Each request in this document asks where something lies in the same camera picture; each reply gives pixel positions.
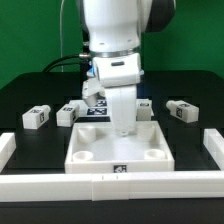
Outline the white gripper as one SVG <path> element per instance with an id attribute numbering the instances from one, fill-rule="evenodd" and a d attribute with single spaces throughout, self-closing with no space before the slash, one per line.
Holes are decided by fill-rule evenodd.
<path id="1" fill-rule="evenodd" d="M 140 76 L 143 74 L 140 54 L 112 58 L 94 57 L 92 67 L 96 78 L 83 82 L 82 99 L 88 106 L 95 106 L 98 94 L 103 92 L 105 87 L 112 127 L 117 134 L 128 135 L 136 127 L 135 85 L 140 82 Z"/>

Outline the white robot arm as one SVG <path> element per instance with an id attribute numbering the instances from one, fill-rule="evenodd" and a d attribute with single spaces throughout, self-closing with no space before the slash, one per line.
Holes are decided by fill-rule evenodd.
<path id="1" fill-rule="evenodd" d="M 105 93 L 113 129 L 136 128 L 137 84 L 144 73 L 138 48 L 143 32 L 160 32 L 172 20 L 176 0 L 77 0 L 89 35 L 94 87 Z"/>

